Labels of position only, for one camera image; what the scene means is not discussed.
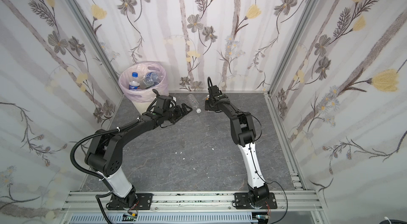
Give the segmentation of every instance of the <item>wallpaper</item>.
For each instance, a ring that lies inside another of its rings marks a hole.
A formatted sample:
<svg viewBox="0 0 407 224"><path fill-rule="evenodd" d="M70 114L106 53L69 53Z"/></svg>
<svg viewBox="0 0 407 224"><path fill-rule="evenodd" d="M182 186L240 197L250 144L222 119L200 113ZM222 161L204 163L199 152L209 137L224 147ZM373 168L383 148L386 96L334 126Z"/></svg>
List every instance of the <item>wallpaper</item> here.
<svg viewBox="0 0 407 224"><path fill-rule="evenodd" d="M64 0L0 11L0 222L54 223L84 179L71 147L109 126L122 94Z"/></svg>
<svg viewBox="0 0 407 224"><path fill-rule="evenodd" d="M272 93L332 224L407 220L407 0L320 0Z"/></svg>
<svg viewBox="0 0 407 224"><path fill-rule="evenodd" d="M77 0L120 74L159 61L169 90L268 90L308 0Z"/></svg>

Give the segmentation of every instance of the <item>empty bottle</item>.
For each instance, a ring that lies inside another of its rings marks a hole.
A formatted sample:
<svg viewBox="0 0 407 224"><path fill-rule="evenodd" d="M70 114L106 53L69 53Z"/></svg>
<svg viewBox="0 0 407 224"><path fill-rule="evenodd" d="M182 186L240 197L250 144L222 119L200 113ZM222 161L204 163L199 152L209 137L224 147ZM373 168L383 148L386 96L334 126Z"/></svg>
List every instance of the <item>empty bottle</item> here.
<svg viewBox="0 0 407 224"><path fill-rule="evenodd" d="M138 82L139 78L138 78L138 74L137 72L133 72L131 74L131 79L129 82L129 90L137 90L140 87L140 83Z"/></svg>
<svg viewBox="0 0 407 224"><path fill-rule="evenodd" d="M154 71L147 73L146 77L150 77L155 83L160 83L164 78L164 74L159 71Z"/></svg>
<svg viewBox="0 0 407 224"><path fill-rule="evenodd" d="M198 101L195 98L195 96L193 94L188 95L188 100L189 100L189 103L191 104L191 106L193 108L195 108L195 110L199 114L201 112L201 109L199 108L199 104L198 104Z"/></svg>
<svg viewBox="0 0 407 224"><path fill-rule="evenodd" d="M154 81L151 77L145 77L140 81L139 89L147 89L154 85Z"/></svg>

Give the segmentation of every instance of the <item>trash can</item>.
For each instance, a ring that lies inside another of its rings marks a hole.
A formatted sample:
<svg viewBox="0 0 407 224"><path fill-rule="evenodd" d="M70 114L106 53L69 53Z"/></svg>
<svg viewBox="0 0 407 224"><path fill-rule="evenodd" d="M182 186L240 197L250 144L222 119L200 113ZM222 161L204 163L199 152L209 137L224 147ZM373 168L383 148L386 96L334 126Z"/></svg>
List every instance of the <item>trash can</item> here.
<svg viewBox="0 0 407 224"><path fill-rule="evenodd" d="M131 74L133 72L137 72L140 77L144 77L147 73L153 71L162 72L164 75L164 78L158 85L145 90L129 90L129 82L132 79ZM143 114L151 102L153 102L155 98L153 89L156 89L160 95L168 95L168 83L165 70L161 64L156 62L140 62L126 69L119 77L119 85L122 92L133 102L140 114Z"/></svg>

